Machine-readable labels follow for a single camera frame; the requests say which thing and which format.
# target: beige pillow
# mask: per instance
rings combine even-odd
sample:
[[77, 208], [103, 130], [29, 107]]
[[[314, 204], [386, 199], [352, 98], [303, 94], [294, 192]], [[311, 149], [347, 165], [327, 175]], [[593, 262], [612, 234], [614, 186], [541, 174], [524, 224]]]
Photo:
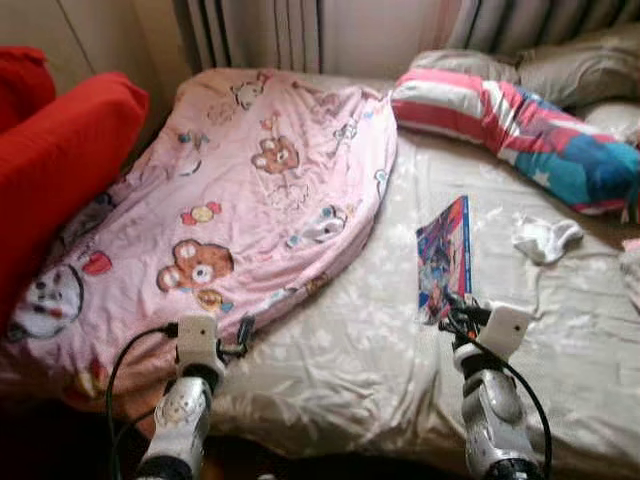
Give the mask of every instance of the beige pillow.
[[581, 107], [575, 113], [621, 142], [640, 145], [640, 103], [609, 100]]
[[523, 52], [522, 86], [561, 107], [640, 99], [640, 23]]
[[520, 82], [516, 69], [484, 53], [472, 50], [427, 50], [411, 62], [412, 68], [436, 68], [451, 72], [476, 75], [485, 80]]

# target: cartoon print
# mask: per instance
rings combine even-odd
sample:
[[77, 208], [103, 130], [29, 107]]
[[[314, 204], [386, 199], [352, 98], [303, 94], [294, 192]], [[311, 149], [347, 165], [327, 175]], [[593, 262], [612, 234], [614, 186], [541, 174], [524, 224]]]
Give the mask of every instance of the cartoon print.
[[466, 202], [466, 197], [458, 198], [433, 222], [416, 232], [418, 306], [421, 314], [424, 314], [426, 325], [433, 325], [446, 315], [448, 293], [462, 296], [470, 288], [465, 264]]
[[485, 141], [499, 158], [578, 210], [631, 200], [637, 151], [521, 87], [491, 81], [483, 87], [508, 133]]
[[107, 254], [97, 250], [89, 255], [89, 260], [82, 266], [82, 271], [88, 275], [101, 275], [111, 270], [112, 266]]
[[293, 81], [291, 87], [302, 90], [310, 96], [311, 103], [307, 101], [306, 104], [315, 123], [324, 123], [328, 118], [337, 117], [342, 109], [340, 96], [334, 92], [325, 92], [298, 81]]
[[384, 192], [387, 189], [387, 180], [389, 180], [389, 175], [384, 170], [377, 170], [376, 173], [373, 174], [373, 178], [378, 182], [378, 197], [382, 200]]
[[196, 297], [198, 304], [211, 313], [219, 311], [227, 313], [233, 308], [232, 302], [225, 302], [220, 293], [210, 288], [198, 290], [194, 296]]
[[344, 207], [347, 218], [355, 216], [358, 208], [360, 208], [360, 205], [362, 205], [362, 200], [358, 200], [353, 203], [347, 203]]
[[207, 118], [216, 127], [224, 125], [233, 120], [236, 107], [230, 101], [222, 101], [214, 103], [207, 111]]
[[65, 400], [71, 403], [86, 403], [104, 396], [109, 383], [109, 372], [94, 358], [89, 368], [71, 377], [62, 389]]
[[351, 140], [353, 140], [357, 134], [358, 124], [353, 118], [350, 118], [347, 123], [333, 132], [333, 138], [336, 139], [336, 148], [329, 154], [329, 156], [334, 157], [336, 153], [338, 153], [340, 147], [343, 144], [349, 145], [351, 143]]
[[269, 76], [263, 72], [258, 72], [258, 77], [255, 81], [242, 82], [240, 85], [234, 85], [231, 87], [231, 93], [238, 105], [243, 110], [249, 110], [251, 105], [256, 99], [264, 92], [264, 85], [269, 80]]
[[320, 290], [322, 290], [324, 286], [326, 286], [329, 283], [330, 280], [331, 279], [329, 278], [329, 275], [327, 275], [326, 273], [323, 273], [321, 275], [318, 275], [315, 278], [312, 278], [304, 285], [304, 288], [307, 291], [307, 295], [311, 296], [315, 293], [318, 293]]
[[276, 303], [281, 302], [282, 300], [285, 300], [286, 298], [289, 298], [291, 295], [293, 295], [297, 291], [298, 291], [297, 289], [291, 288], [291, 287], [289, 287], [289, 288], [281, 288], [280, 290], [276, 290], [271, 295], [269, 295], [267, 298], [265, 298], [262, 301], [262, 303], [260, 303], [260, 305], [256, 309], [255, 313], [257, 314], [257, 313], [260, 313], [260, 312], [264, 312], [265, 310], [268, 310], [269, 308], [271, 308]]
[[210, 140], [204, 133], [188, 130], [187, 133], [180, 133], [178, 135], [178, 141], [182, 144], [192, 143], [193, 148], [197, 152], [195, 155], [189, 155], [190, 158], [188, 158], [186, 162], [183, 162], [184, 164], [180, 165], [178, 175], [181, 177], [188, 177], [189, 175], [196, 173], [202, 166], [200, 153], [202, 152], [204, 145], [209, 143]]
[[213, 220], [215, 215], [222, 213], [222, 207], [219, 203], [208, 202], [205, 205], [193, 207], [189, 213], [180, 215], [184, 225], [197, 225], [198, 223], [206, 223]]
[[225, 247], [197, 240], [182, 240], [173, 247], [173, 265], [158, 272], [156, 283], [163, 292], [210, 284], [233, 272], [233, 258]]
[[258, 170], [264, 170], [269, 174], [282, 173], [300, 164], [298, 151], [293, 142], [278, 134], [278, 118], [279, 113], [276, 112], [271, 118], [260, 122], [264, 130], [270, 131], [270, 137], [260, 141], [260, 153], [251, 157], [251, 163]]
[[342, 233], [346, 223], [345, 211], [335, 205], [329, 205], [307, 223], [300, 234], [290, 236], [287, 245], [294, 248], [306, 243], [327, 242]]
[[309, 197], [308, 185], [280, 185], [269, 194], [269, 202], [276, 210], [299, 210]]
[[10, 342], [51, 338], [73, 322], [84, 302], [84, 286], [71, 265], [62, 264], [35, 279], [9, 320]]
[[373, 110], [364, 112], [362, 114], [362, 118], [364, 118], [365, 120], [371, 120], [373, 117], [380, 115], [384, 110], [385, 110], [385, 103], [379, 102], [378, 104], [376, 104], [375, 107], [373, 107]]
[[113, 199], [108, 193], [101, 193], [95, 197], [60, 232], [51, 248], [48, 262], [60, 258], [80, 238], [100, 225], [115, 208]]

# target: pillow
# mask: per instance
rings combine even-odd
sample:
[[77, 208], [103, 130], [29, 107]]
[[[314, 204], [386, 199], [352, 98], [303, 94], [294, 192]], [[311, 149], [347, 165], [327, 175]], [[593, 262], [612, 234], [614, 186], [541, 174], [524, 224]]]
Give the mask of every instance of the pillow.
[[118, 175], [147, 105], [124, 75], [102, 74], [0, 134], [0, 331], [56, 229]]
[[485, 80], [520, 83], [520, 76], [512, 65], [473, 50], [428, 50], [413, 59], [409, 66], [412, 68], [436, 68], [477, 75]]
[[576, 110], [576, 116], [620, 142], [640, 145], [640, 103], [609, 100]]
[[637, 220], [640, 152], [520, 87], [414, 69], [392, 106], [399, 125], [482, 143], [577, 211]]
[[524, 52], [520, 84], [561, 107], [640, 99], [640, 23]]
[[42, 51], [0, 47], [0, 133], [53, 101], [56, 90]]

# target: striped pillow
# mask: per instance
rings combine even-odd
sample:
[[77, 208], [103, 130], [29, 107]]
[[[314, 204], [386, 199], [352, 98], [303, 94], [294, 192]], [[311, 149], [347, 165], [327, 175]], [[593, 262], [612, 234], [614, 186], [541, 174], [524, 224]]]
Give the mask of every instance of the striped pillow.
[[485, 145], [573, 209], [638, 221], [640, 152], [506, 82], [411, 69], [392, 95], [400, 126]]

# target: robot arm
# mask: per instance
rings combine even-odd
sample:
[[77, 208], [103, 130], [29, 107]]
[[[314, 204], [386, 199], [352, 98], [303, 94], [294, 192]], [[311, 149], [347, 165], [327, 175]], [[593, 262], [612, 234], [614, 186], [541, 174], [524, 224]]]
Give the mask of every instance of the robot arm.
[[[462, 417], [471, 475], [483, 480], [542, 480], [545, 476], [527, 437], [524, 406], [514, 379], [504, 372], [530, 316], [507, 305], [491, 311], [468, 306], [458, 297], [448, 300], [448, 321], [439, 326], [455, 334], [454, 364], [465, 378]], [[547, 429], [546, 419], [543, 424]]]
[[238, 332], [238, 345], [224, 349], [213, 318], [203, 315], [181, 319], [176, 346], [178, 379], [156, 406], [155, 434], [136, 478], [199, 478], [213, 394], [225, 374], [223, 359], [246, 353], [252, 328], [253, 318], [245, 318]]

